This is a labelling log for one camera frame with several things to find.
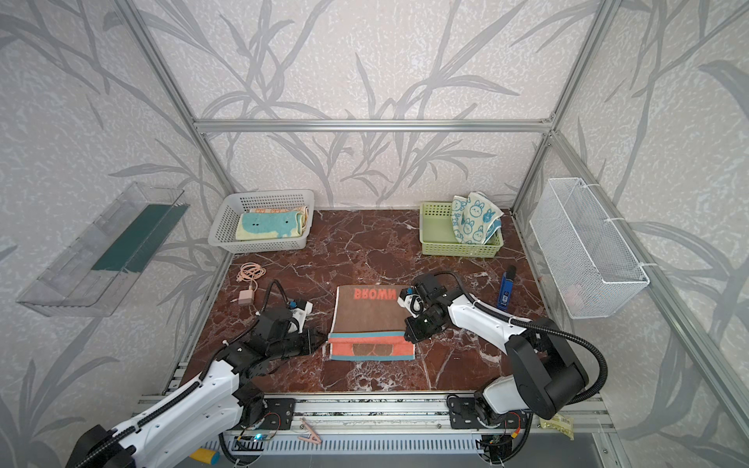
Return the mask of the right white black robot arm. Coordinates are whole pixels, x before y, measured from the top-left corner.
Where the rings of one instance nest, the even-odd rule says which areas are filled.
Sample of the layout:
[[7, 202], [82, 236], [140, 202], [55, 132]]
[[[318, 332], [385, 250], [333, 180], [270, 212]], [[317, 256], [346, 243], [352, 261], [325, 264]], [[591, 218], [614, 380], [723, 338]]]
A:
[[498, 425], [515, 411], [550, 419], [563, 407], [595, 396], [607, 383], [608, 362], [591, 342], [551, 319], [517, 317], [483, 302], [452, 271], [415, 278], [399, 292], [398, 304], [410, 313], [406, 341], [419, 343], [453, 326], [507, 356], [511, 376], [474, 393], [476, 417], [484, 426]]

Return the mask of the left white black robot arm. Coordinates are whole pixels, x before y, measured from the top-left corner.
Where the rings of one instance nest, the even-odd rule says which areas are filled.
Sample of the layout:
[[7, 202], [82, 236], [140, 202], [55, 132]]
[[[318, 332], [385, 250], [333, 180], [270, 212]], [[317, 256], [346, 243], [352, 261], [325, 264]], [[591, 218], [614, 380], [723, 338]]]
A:
[[282, 300], [265, 304], [250, 327], [159, 403], [111, 429], [96, 425], [84, 433], [67, 466], [174, 467], [213, 437], [263, 422], [273, 411], [254, 379], [271, 363], [310, 356], [326, 341], [325, 333], [306, 327], [311, 302]]

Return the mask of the teal and yellow towel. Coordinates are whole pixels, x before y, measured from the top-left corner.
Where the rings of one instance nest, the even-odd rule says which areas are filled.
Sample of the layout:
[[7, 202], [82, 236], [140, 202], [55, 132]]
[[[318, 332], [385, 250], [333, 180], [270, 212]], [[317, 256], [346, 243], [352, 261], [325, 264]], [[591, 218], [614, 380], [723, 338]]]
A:
[[305, 214], [289, 212], [282, 214], [246, 213], [240, 216], [235, 232], [237, 241], [272, 240], [296, 238], [304, 233]]

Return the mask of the teal rabbit pattern towel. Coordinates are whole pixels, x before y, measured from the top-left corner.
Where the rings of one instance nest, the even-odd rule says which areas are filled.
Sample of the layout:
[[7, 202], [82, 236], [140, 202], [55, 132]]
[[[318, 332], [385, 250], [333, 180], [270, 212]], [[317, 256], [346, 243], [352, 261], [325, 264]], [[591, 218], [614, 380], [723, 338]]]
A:
[[456, 241], [486, 245], [501, 229], [501, 209], [481, 192], [456, 195], [452, 202], [452, 227]]

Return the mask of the orange rabbit pattern towel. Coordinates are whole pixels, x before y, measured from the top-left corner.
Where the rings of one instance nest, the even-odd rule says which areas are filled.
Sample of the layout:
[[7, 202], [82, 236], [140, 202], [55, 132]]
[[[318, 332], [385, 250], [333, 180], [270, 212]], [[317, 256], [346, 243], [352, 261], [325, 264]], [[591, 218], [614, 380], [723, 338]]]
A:
[[289, 213], [289, 212], [299, 212], [304, 215], [308, 214], [309, 207], [306, 205], [294, 207], [294, 208], [253, 208], [250, 210], [250, 213], [256, 213], [256, 214], [282, 214], [282, 213]]

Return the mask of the red orange towel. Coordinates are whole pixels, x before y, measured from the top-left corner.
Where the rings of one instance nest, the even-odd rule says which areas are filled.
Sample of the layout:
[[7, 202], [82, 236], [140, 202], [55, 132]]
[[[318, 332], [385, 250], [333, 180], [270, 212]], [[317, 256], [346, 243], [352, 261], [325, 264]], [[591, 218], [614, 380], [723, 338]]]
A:
[[415, 359], [405, 339], [409, 310], [398, 303], [403, 285], [346, 285], [337, 301], [327, 345], [332, 361], [399, 362]]

